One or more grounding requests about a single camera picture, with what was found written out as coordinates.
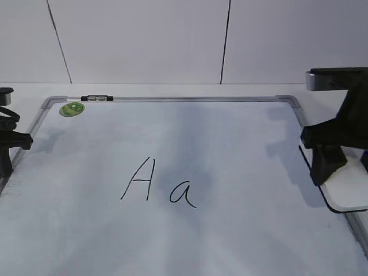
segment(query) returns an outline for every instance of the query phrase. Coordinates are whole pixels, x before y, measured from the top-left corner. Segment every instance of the whiteboard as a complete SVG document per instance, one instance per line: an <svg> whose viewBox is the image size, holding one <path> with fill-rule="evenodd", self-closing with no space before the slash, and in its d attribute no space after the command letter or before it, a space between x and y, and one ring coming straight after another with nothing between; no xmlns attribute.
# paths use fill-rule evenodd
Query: whiteboard
<svg viewBox="0 0 368 276"><path fill-rule="evenodd" d="M289 104L64 104L1 195L2 274L368 275Z"/></svg>

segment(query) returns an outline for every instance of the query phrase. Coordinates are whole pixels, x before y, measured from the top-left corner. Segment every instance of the black clamp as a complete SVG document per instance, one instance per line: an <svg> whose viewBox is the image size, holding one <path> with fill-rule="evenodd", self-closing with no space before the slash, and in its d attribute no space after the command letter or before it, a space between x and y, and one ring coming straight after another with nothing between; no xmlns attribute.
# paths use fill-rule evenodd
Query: black clamp
<svg viewBox="0 0 368 276"><path fill-rule="evenodd" d="M8 105L10 103L11 92L13 92L12 88L0 88L0 105ZM0 116L0 177L8 177L13 172L9 148L21 147L23 150L29 150L33 139L28 133L13 131L20 120L20 116L17 113L2 106L0 106L0 113L7 115Z"/></svg>
<svg viewBox="0 0 368 276"><path fill-rule="evenodd" d="M311 90L348 89L334 119L306 126L301 134L305 148L313 149L310 176L320 186L347 163L341 146L368 150L368 68L317 68L307 76ZM367 156L361 161L368 170Z"/></svg>

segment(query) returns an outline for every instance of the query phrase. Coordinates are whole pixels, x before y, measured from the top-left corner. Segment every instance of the round sticker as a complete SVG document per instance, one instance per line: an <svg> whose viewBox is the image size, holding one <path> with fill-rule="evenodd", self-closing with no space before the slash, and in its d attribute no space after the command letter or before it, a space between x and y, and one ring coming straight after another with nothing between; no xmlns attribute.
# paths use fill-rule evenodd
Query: round sticker
<svg viewBox="0 0 368 276"><path fill-rule="evenodd" d="M60 108L60 115L64 117L73 117L81 114L85 109L85 106L80 102L68 103Z"/></svg>

